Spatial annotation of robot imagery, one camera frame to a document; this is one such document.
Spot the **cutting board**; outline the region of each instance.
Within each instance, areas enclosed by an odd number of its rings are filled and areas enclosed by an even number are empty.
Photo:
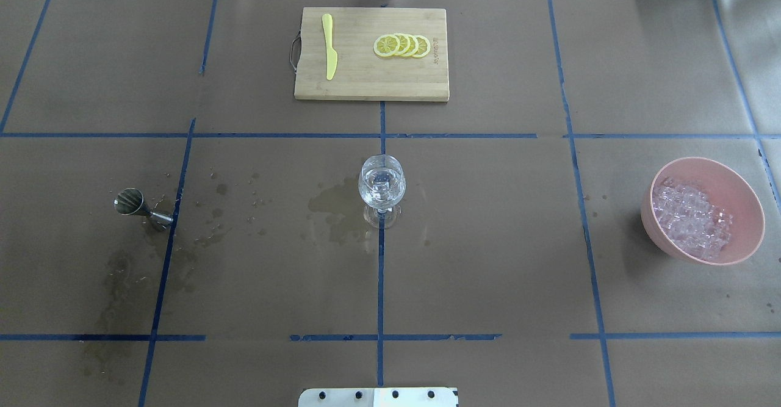
[[[334,17],[334,79],[326,79],[323,14]],[[424,35],[431,51],[421,59],[378,57],[380,35]],[[296,99],[326,101],[432,101],[450,98],[447,13],[444,9],[394,7],[304,7]]]

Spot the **pink bowl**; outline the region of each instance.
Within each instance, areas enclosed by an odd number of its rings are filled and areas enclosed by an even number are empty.
[[[653,214],[653,188],[667,177],[701,182],[711,204],[725,209],[733,216],[730,227],[732,239],[724,246],[716,261],[709,262],[686,254],[672,243],[659,226]],[[765,213],[748,182],[731,168],[703,157],[684,157],[664,165],[653,177],[642,199],[641,218],[642,226],[656,246],[673,258],[696,264],[733,265],[742,262],[756,252],[765,237]]]

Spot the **jigger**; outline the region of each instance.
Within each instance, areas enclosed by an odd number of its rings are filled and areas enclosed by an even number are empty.
[[[133,187],[128,187],[117,195],[117,198],[114,199],[114,209],[120,215],[147,216],[154,229],[159,231],[167,229],[173,222],[170,215],[149,209],[149,206],[144,202],[144,193]]]

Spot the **cutting board handle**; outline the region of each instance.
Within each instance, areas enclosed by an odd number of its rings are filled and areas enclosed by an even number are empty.
[[[296,57],[296,48],[298,45],[298,57]],[[290,44],[290,65],[293,67],[293,74],[298,73],[298,61],[301,60],[301,30],[298,30],[293,43]]]

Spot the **blue tape line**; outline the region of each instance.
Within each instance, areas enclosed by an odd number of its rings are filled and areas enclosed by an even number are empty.
[[[383,340],[385,335],[385,218],[380,215],[377,266],[377,387],[384,385]]]
[[[493,341],[501,336],[501,334],[383,334],[383,341]],[[377,341],[378,338],[374,334],[313,334],[291,335],[290,341]]]
[[[203,45],[203,62],[201,62],[201,69],[198,70],[199,75],[203,75],[206,71],[206,59],[209,57],[209,45],[212,43],[212,28],[214,27],[214,15],[217,12],[217,0],[212,0],[212,15],[209,16],[209,28],[206,29],[206,42]]]
[[[754,139],[750,134],[572,134],[575,139]]]
[[[328,132],[199,132],[198,139],[282,138],[282,139],[376,139],[379,134],[329,134]]]
[[[380,154],[385,154],[385,101],[380,101]]]
[[[16,138],[156,138],[183,139],[181,132],[3,132],[0,137]]]
[[[149,335],[122,334],[0,334],[0,341],[149,341]]]
[[[386,341],[493,341],[501,337],[501,334],[386,334]]]
[[[781,332],[624,332],[605,334],[608,340],[685,340],[697,338],[781,338]],[[570,334],[570,340],[599,340],[599,334]]]
[[[155,341],[206,341],[206,335],[158,335]]]
[[[35,45],[35,41],[38,38],[38,34],[41,32],[41,26],[44,23],[44,17],[46,16],[46,11],[48,10],[48,5],[50,2],[51,0],[46,0],[44,2],[44,7],[41,9],[41,15],[38,16],[38,23],[35,25],[33,37],[30,39],[30,44],[27,46],[27,53],[24,54],[22,66],[19,68],[19,74],[17,74],[16,82],[14,82],[13,89],[11,90],[11,97],[8,98],[8,104],[5,105],[5,112],[2,115],[2,120],[0,120],[0,132],[5,130],[5,124],[8,123],[8,117],[11,114],[13,101],[16,99],[16,93],[19,90],[19,85],[22,84],[22,76],[24,76],[24,71],[27,69],[27,63],[30,60],[30,55],[33,53],[33,46]]]
[[[386,137],[394,139],[536,139],[536,134],[464,134],[463,132],[421,132],[418,134],[404,134],[404,132],[396,132],[396,134],[386,134]]]
[[[740,74],[737,73],[737,65],[735,64],[735,58],[732,54],[732,49],[730,47],[730,42],[727,40],[727,34],[724,30],[724,24],[722,23],[722,14],[719,11],[719,2],[717,0],[711,0],[713,3],[713,10],[714,14],[716,16],[716,23],[719,26],[719,34],[722,36],[722,43],[724,45],[724,50],[726,51],[727,58],[730,59],[730,68],[732,68],[733,75],[735,76],[735,81],[737,82],[737,88],[740,93],[740,100],[742,100],[743,105],[746,109],[746,113],[748,114],[748,121],[751,125],[751,132],[754,133],[754,140],[756,140],[757,148],[759,149],[759,152],[762,154],[762,165],[765,166],[765,174],[767,174],[768,181],[770,182],[770,188],[773,192],[773,198],[776,201],[776,207],[779,210],[779,213],[781,213],[781,196],[779,196],[778,187],[776,187],[776,177],[773,177],[773,172],[770,169],[770,164],[768,162],[767,153],[765,152],[765,147],[762,145],[762,140],[759,135],[759,129],[757,128],[757,123],[754,121],[754,113],[751,110],[751,106],[748,104],[748,97],[746,96],[746,90],[743,86],[743,80],[740,79]]]
[[[290,341],[377,341],[374,334],[291,335]]]
[[[187,165],[190,163],[190,147],[193,141],[193,131],[195,131],[195,119],[190,121],[190,130],[187,132],[187,145],[184,147],[184,157],[182,159],[182,170],[179,173],[179,187],[176,188],[176,202],[173,206],[173,221],[168,229],[168,246],[165,248],[165,260],[162,263],[162,274],[160,275],[160,287],[157,292],[157,303],[154,305],[154,318],[151,323],[151,334],[149,338],[149,349],[147,351],[147,361],[144,367],[144,379],[142,379],[142,389],[139,395],[139,407],[143,407],[146,402],[146,391],[149,386],[149,375],[151,373],[151,363],[154,359],[154,344],[157,341],[157,330],[160,325],[160,313],[162,312],[162,300],[165,296],[165,284],[168,281],[168,270],[171,266],[171,254],[173,253],[173,238],[176,235],[176,224],[179,223],[179,205],[182,204],[182,195],[184,193],[184,180],[187,176]]]
[[[154,340],[149,341],[149,348],[147,349],[147,360],[146,364],[144,365],[144,380],[142,380],[142,390],[140,390],[139,393],[139,407],[144,407],[144,404],[146,403],[146,392],[147,387],[149,386],[149,375],[151,374],[151,362],[153,361],[154,346],[156,344],[157,343]]]
[[[608,389],[608,401],[610,407],[616,407],[616,395],[613,391],[613,373],[610,370],[610,357],[608,355],[608,341],[605,339],[605,322],[602,320],[602,304],[599,298],[599,285],[597,283],[597,269],[594,266],[594,252],[591,249],[591,233],[586,218],[586,204],[583,201],[583,185],[580,182],[580,168],[578,168],[577,150],[575,150],[574,130],[572,130],[572,117],[569,112],[569,101],[564,92],[564,67],[561,64],[561,49],[558,44],[558,31],[556,30],[556,17],[553,9],[553,0],[547,0],[547,10],[550,14],[550,31],[553,34],[553,45],[556,54],[558,68],[558,82],[561,87],[561,103],[566,114],[567,134],[569,136],[569,152],[572,156],[572,170],[575,174],[575,187],[578,193],[578,206],[580,207],[580,220],[583,222],[583,238],[586,240],[586,254],[588,254],[589,268],[591,269],[591,293],[594,296],[594,310],[597,314],[597,327],[600,334],[600,346],[602,347],[602,365],[605,369],[605,382]]]

